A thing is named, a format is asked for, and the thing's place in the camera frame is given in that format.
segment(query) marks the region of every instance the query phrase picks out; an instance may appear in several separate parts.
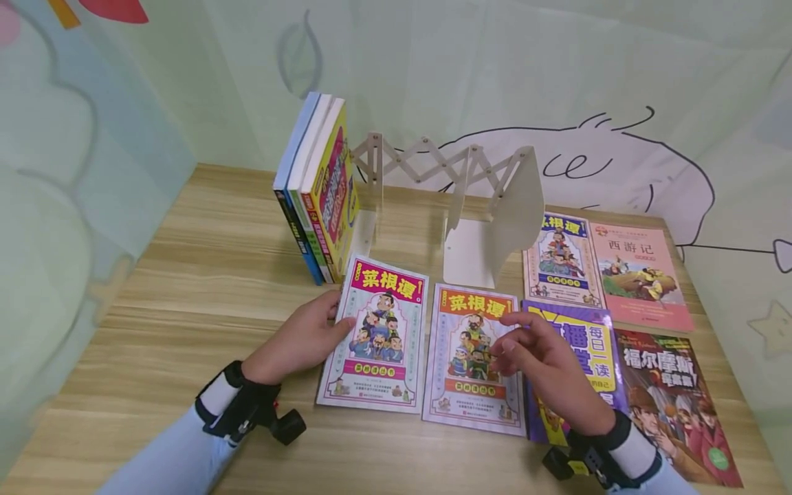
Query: book cover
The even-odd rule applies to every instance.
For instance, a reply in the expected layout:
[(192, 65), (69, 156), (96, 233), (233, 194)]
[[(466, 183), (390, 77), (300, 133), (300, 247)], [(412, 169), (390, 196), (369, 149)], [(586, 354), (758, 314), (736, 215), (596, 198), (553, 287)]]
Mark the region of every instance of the book cover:
[(689, 482), (742, 487), (691, 342), (616, 330), (630, 417)]
[(308, 125), (314, 115), (314, 110), (318, 102), (318, 93), (311, 93), (303, 103), (303, 108), (300, 110), (297, 122), (291, 130), (291, 136), (289, 137), (286, 150), (280, 159), (280, 164), (275, 174), (275, 180), (272, 182), (272, 190), (275, 193), (275, 197), (278, 199), (280, 209), (284, 212), (286, 221), (289, 224), (289, 229), (297, 241), (297, 246), (299, 247), (300, 253), (303, 255), (303, 260), (308, 266), (311, 277), (313, 277), (317, 285), (322, 285), (325, 281), (324, 276), (319, 269), (319, 264), (314, 257), (313, 250), (308, 245), (308, 238), (305, 230), (299, 221), (297, 211), (291, 203), (291, 198), (287, 190), (288, 178), (294, 165), (295, 156), (297, 155), (303, 138), (307, 136)]
[(418, 414), (429, 278), (360, 255), (348, 271), (337, 319), (356, 324), (327, 358), (316, 402)]
[(301, 193), (333, 278), (343, 276), (357, 212), (345, 101), (337, 98), (319, 134)]
[[(523, 311), (541, 314), (577, 356), (594, 390), (612, 408), (628, 413), (622, 373), (616, 357), (616, 339), (607, 310), (523, 301)], [(569, 426), (544, 405), (526, 382), (528, 439), (567, 446)]]
[(325, 255), (322, 252), (322, 248), (319, 245), (319, 240), (316, 236), (316, 233), (314, 232), (314, 226), (311, 224), (311, 221), (308, 218), (308, 212), (305, 208), (305, 204), (303, 203), (303, 198), (300, 195), (300, 188), (303, 186), (305, 172), (308, 167), (308, 161), (310, 160), (311, 155), (314, 152), (314, 148), (316, 147), (319, 131), (325, 124), (325, 119), (327, 117), (328, 111), (330, 110), (330, 106), (333, 103), (333, 100), (333, 96), (329, 94), (322, 94), (319, 96), (319, 101), (316, 105), (316, 109), (314, 110), (314, 115), (311, 117), (310, 123), (308, 124), (305, 137), (300, 143), (287, 183), (287, 201), (294, 207), (295, 212), (297, 213), (300, 225), (302, 225), (303, 231), (306, 235), (308, 243), (307, 247), (314, 255), (314, 259), (316, 260), (316, 263), (319, 267), (319, 271), (322, 272), (322, 277), (328, 284), (334, 284), (335, 280), (333, 279), (333, 275), (330, 273), (329, 267), (327, 266)]
[(695, 328), (662, 229), (592, 223), (605, 303), (617, 322), (692, 332)]
[(513, 295), (436, 284), (421, 419), (525, 436), (522, 374), (489, 369), (490, 345), (513, 327), (498, 319)]
[(539, 238), (523, 251), (525, 299), (604, 308), (588, 220), (545, 213)]

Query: purple book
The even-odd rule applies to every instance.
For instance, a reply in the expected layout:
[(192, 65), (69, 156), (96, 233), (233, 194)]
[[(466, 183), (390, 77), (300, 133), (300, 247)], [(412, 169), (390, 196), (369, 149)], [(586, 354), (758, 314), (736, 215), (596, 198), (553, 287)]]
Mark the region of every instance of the purple book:
[[(569, 342), (594, 390), (613, 409), (629, 413), (611, 314), (607, 310), (527, 300), (522, 302), (522, 310), (541, 314)], [(525, 388), (528, 439), (566, 446), (569, 426), (542, 404), (528, 380)]]

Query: wooden desk surface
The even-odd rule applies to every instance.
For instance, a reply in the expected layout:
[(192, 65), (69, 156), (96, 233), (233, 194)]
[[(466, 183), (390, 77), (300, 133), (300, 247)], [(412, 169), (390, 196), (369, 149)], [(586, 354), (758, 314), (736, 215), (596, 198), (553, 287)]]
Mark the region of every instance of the wooden desk surface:
[[(271, 183), (266, 172), (196, 169), (0, 492), (93, 492), (182, 415), (218, 370), (327, 289), (312, 284)], [(447, 200), (387, 189), (371, 255), (440, 281)], [(468, 218), (484, 205), (466, 203)], [(568, 212), (664, 227), (660, 219)], [(675, 263), (697, 327), (690, 338), (746, 489), (784, 493), (687, 272)], [(518, 253), (497, 290), (522, 297)], [(218, 493), (598, 493), (590, 478), (558, 483), (541, 466), (547, 447), (524, 439), (417, 415), (316, 406), (319, 375), (317, 368), (291, 377), (280, 396), (284, 410), (299, 409), (307, 433), (282, 447), (254, 432)]]

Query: stack of books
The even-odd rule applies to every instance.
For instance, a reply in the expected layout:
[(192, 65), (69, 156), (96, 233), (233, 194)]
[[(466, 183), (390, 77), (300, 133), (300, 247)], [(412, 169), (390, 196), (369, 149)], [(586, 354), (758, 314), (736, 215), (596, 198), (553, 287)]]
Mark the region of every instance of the stack of books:
[(360, 209), (342, 98), (308, 95), (272, 189), (314, 282), (339, 284)]

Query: yellow book cover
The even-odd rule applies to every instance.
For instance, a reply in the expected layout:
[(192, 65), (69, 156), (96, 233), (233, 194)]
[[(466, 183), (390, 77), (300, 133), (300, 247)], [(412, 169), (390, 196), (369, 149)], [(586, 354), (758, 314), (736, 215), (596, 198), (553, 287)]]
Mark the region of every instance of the yellow book cover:
[(324, 152), (314, 183), (308, 193), (303, 193), (303, 200), (322, 252), (329, 258), (329, 267), (332, 262), (330, 270), (333, 278), (340, 283), (352, 243), (352, 228), (360, 209), (352, 176), (352, 154), (349, 151), (346, 104), (343, 100), (327, 116), (317, 150), (322, 149), (322, 143)]

